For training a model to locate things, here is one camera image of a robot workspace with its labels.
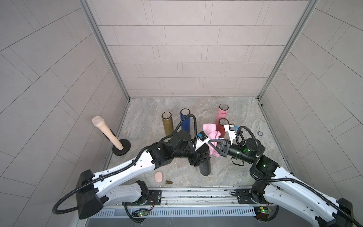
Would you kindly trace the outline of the blue thermos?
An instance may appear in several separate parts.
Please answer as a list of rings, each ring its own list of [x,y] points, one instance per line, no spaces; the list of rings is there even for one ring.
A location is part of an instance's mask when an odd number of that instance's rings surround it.
[[[181,124],[181,129],[182,130],[185,130],[187,132],[190,132],[191,131],[191,128],[190,128],[190,126],[191,126],[191,118],[190,117],[188,117],[188,118],[186,117],[190,113],[191,113],[191,111],[188,108],[183,108],[180,111],[180,118],[181,118],[181,120],[186,119]]]

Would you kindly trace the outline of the pink cloth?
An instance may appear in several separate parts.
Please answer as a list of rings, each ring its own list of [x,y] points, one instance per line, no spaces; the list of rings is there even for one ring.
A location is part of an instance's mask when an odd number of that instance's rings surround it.
[[[211,140],[217,140],[221,136],[221,133],[217,131],[215,124],[203,124],[202,130]],[[208,147],[211,155],[220,157],[220,154],[211,145],[208,144]]]

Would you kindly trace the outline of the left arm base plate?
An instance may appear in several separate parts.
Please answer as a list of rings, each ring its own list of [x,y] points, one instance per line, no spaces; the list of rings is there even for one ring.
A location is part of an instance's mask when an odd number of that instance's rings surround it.
[[[135,202],[123,202],[122,205],[127,206],[150,206],[150,205],[160,205],[162,190],[149,190],[149,194],[142,194],[141,197]]]

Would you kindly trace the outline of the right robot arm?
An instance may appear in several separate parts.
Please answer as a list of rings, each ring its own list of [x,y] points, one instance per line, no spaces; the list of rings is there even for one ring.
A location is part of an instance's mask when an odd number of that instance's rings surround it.
[[[243,145],[227,140],[210,140],[208,144],[223,157],[231,156],[251,164],[250,175],[255,183],[240,197],[255,203],[275,204],[316,227],[361,226],[354,218],[351,202],[329,197],[291,175],[263,154],[265,148],[257,139],[249,138]]]

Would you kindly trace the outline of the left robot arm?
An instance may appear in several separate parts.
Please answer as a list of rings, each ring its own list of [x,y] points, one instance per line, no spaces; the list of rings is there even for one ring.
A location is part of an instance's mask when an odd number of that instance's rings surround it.
[[[59,199],[52,209],[55,215],[73,211],[79,219],[86,219],[114,202],[136,202],[146,200],[148,189],[143,181],[123,187],[125,183],[141,174],[151,172],[172,162],[174,158],[187,158],[191,166],[199,166],[210,159],[209,137],[202,131],[195,139],[180,130],[168,136],[169,141],[161,140],[144,147],[138,155],[114,168],[92,173],[81,173],[74,190]]]

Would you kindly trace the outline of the red thermos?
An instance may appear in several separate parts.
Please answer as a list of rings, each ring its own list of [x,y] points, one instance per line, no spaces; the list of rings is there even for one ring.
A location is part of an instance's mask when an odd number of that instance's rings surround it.
[[[225,131],[225,125],[229,125],[229,121],[226,118],[221,118],[218,120],[217,123],[217,131],[220,132],[219,138],[224,138],[226,131]]]

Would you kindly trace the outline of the pink thermos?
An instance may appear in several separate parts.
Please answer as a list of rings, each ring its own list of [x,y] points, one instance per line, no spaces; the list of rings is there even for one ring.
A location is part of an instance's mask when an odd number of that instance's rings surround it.
[[[219,124],[219,120],[221,118],[226,118],[227,114],[228,114],[228,110],[229,110],[229,106],[227,104],[220,104],[217,110],[217,114],[216,114],[216,120],[215,120],[215,124],[218,125]]]

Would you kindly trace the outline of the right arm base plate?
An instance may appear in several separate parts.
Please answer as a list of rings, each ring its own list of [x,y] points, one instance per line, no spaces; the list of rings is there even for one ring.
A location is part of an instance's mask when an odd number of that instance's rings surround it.
[[[262,194],[253,192],[249,188],[237,188],[230,194],[237,198],[239,204],[268,204]]]

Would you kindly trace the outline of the black thermos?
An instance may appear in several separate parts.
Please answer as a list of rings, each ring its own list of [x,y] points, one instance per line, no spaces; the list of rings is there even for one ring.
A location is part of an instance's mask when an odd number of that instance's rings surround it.
[[[203,154],[201,157],[201,162],[199,165],[199,171],[203,176],[208,176],[211,174],[211,161],[210,161],[210,155],[207,152],[206,154]]]

